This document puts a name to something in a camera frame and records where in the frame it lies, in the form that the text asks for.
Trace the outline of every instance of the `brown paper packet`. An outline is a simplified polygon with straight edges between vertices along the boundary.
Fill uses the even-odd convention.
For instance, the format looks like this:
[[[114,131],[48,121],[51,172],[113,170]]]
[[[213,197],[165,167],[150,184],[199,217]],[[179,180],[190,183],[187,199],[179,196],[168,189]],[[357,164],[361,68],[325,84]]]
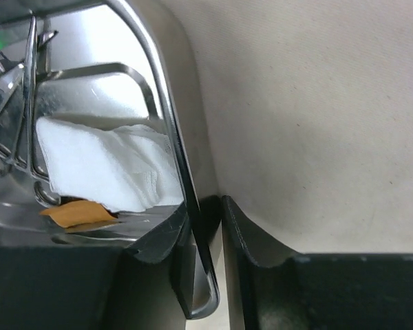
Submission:
[[[116,219],[101,204],[93,201],[71,201],[62,206],[43,210],[40,215],[48,215],[63,228]]]

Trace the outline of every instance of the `scissors blade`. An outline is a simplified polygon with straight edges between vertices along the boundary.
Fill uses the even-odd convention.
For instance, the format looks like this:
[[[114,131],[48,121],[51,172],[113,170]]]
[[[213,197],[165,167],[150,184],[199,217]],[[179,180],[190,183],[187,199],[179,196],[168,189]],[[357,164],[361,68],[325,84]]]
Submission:
[[[37,48],[41,49],[44,45],[49,43],[58,31],[48,31],[39,35]],[[13,43],[2,50],[0,50],[0,75],[22,63],[25,58],[26,40]]]

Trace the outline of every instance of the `orange object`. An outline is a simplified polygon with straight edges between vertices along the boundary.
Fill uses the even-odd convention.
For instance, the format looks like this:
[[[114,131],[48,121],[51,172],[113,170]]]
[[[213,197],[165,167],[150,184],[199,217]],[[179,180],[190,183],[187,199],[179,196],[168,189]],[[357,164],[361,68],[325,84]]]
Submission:
[[[93,201],[71,201],[62,206],[43,210],[40,215],[48,215],[63,228],[116,219],[101,204]]]

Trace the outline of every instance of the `white towel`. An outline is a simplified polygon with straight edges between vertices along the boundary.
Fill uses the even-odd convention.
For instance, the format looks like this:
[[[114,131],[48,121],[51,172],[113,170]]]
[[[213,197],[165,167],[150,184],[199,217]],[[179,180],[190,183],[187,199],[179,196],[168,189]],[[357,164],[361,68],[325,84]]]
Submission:
[[[36,134],[54,193],[95,201],[112,212],[183,201],[169,139],[145,125],[103,131],[42,117]]]

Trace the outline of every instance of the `stainless steel tray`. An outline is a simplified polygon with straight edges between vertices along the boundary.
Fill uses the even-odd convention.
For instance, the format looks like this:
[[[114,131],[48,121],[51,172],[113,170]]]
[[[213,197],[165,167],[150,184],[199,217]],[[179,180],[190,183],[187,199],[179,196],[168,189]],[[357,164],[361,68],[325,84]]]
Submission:
[[[210,293],[206,304],[188,317],[209,315],[218,305],[219,293],[202,232],[203,221],[208,219],[203,218],[199,201],[217,195],[218,187],[195,61],[183,29],[156,1],[0,0],[0,46],[26,38],[32,15],[44,17],[37,22],[39,31],[59,31],[38,59],[35,117],[63,116],[80,122],[97,113],[100,118],[95,125],[102,129],[146,122],[169,136],[201,260],[196,267],[203,268]],[[59,202],[48,190],[45,164],[36,144],[34,170],[25,169],[25,160],[32,158],[27,148],[31,139],[24,136],[30,135],[22,135],[15,163],[2,162],[22,128],[19,88],[0,121],[0,235],[4,228],[49,232],[52,224],[38,216],[43,206],[37,200],[44,206]],[[128,232],[125,241],[133,242],[145,227],[152,229],[172,210],[130,214],[128,222],[104,228],[104,232]],[[144,216],[154,220],[149,225],[142,222],[139,230]],[[112,237],[101,233],[55,234],[55,241],[82,244],[89,243],[89,238]],[[28,237],[37,240],[36,235]]]

